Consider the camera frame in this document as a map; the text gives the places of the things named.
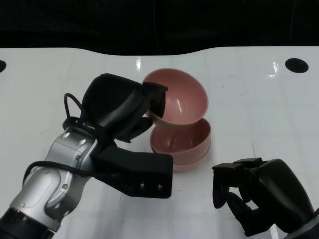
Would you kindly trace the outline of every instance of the stacked bowls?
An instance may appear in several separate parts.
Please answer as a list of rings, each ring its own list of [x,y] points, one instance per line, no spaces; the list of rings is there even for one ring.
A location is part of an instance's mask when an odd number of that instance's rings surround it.
[[[203,119],[208,109],[205,89],[190,74],[171,68],[155,70],[143,82],[168,87],[163,117],[147,112],[156,125],[150,137],[152,150],[172,155],[175,171],[195,168],[210,147],[210,124]]]

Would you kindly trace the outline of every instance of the black hole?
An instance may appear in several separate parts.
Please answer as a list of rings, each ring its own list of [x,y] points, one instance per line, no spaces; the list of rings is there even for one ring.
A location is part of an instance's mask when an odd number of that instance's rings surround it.
[[[0,61],[0,72],[4,71],[6,68],[6,63],[4,61]]]
[[[295,73],[304,73],[309,69],[308,64],[302,59],[290,58],[285,62],[288,70]]]

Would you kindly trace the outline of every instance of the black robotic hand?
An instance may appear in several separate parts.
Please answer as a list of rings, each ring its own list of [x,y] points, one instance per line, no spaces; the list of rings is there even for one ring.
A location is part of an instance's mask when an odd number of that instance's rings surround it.
[[[303,186],[281,159],[241,159],[213,167],[215,208],[227,202],[245,235],[267,231],[276,224],[288,233],[285,239],[319,238],[319,216]],[[241,198],[229,192],[238,187]],[[253,201],[259,208],[246,205]]]

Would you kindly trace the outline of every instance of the black cable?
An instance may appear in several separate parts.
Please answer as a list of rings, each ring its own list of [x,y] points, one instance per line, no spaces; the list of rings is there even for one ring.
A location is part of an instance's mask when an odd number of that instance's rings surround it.
[[[83,171],[83,170],[73,168],[73,167],[68,166],[68,165],[61,164],[61,163],[56,163],[56,162],[51,162],[51,161],[37,161],[37,162],[30,164],[28,166],[28,168],[26,169],[26,171],[24,173],[22,185],[24,184],[27,176],[30,174],[32,168],[34,168],[36,166],[58,168],[58,169],[69,171],[71,173],[78,174],[78,175],[84,176],[84,177],[94,177],[97,175],[94,172]]]
[[[70,111],[69,111],[69,106],[68,106],[68,97],[70,97],[75,103],[76,105],[79,107],[79,109],[81,110],[81,113],[84,115],[84,117],[86,118],[86,120],[89,120],[89,116],[88,114],[85,112],[83,106],[81,105],[81,103],[78,101],[77,98],[75,98],[74,95],[70,94],[70,93],[66,93],[64,95],[64,106],[65,106],[65,111],[66,111],[66,116],[69,118],[70,117]]]

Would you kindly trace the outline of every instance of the white table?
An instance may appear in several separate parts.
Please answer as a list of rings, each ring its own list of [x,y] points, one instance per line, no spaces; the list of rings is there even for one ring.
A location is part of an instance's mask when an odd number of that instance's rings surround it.
[[[309,70],[289,71],[289,58],[305,60]],[[212,146],[205,161],[192,172],[175,173],[172,196],[164,200],[130,198],[91,179],[55,239],[244,239],[229,208],[214,209],[211,167],[255,156],[285,160],[319,207],[318,47],[215,48],[179,56],[0,49],[0,60],[7,63],[0,73],[0,216],[20,191],[27,166],[43,160],[63,132],[64,93],[82,100],[102,73],[141,82],[163,67],[192,74],[207,90]],[[75,105],[71,114],[79,114]],[[150,132],[118,146],[151,152]],[[273,226],[251,239],[284,236]]]

